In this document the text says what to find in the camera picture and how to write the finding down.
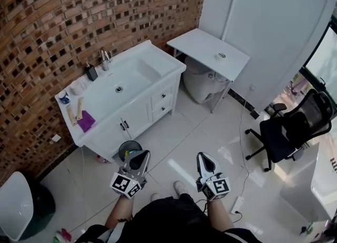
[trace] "sink basin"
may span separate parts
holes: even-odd
[[[121,61],[109,71],[108,76],[84,92],[84,107],[96,121],[134,99],[161,78],[158,71],[140,58]]]

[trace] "white desk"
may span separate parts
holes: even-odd
[[[332,219],[337,209],[337,174],[319,143],[294,162],[280,195],[308,222]]]
[[[167,44],[174,48],[174,57],[184,53],[229,80],[211,112],[228,93],[232,83],[250,59],[231,45],[199,29],[178,36]],[[218,60],[218,53],[225,54],[226,58]]]

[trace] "faucet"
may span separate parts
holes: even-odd
[[[102,57],[102,68],[104,71],[109,70],[108,61],[112,58],[112,53],[110,52],[110,57],[104,47],[101,47],[101,57]]]

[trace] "white wall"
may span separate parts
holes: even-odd
[[[204,0],[199,28],[221,38],[231,0]]]
[[[257,111],[263,110],[313,51],[329,22],[333,1],[237,0],[225,41],[251,59],[233,90]],[[205,0],[199,28],[219,38],[223,27],[214,22],[225,22],[230,2]],[[226,12],[219,11],[222,6]],[[249,93],[251,84],[255,91]]]

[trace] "black office chair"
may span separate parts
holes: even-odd
[[[310,89],[300,104],[283,117],[276,115],[286,109],[285,104],[275,104],[273,108],[275,112],[271,118],[260,123],[261,135],[252,129],[245,131],[246,134],[252,133],[263,143],[263,147],[246,156],[246,160],[265,149],[269,165],[269,168],[264,169],[265,172],[271,170],[272,162],[293,158],[292,154],[305,142],[328,133],[334,112],[328,96],[314,89]]]

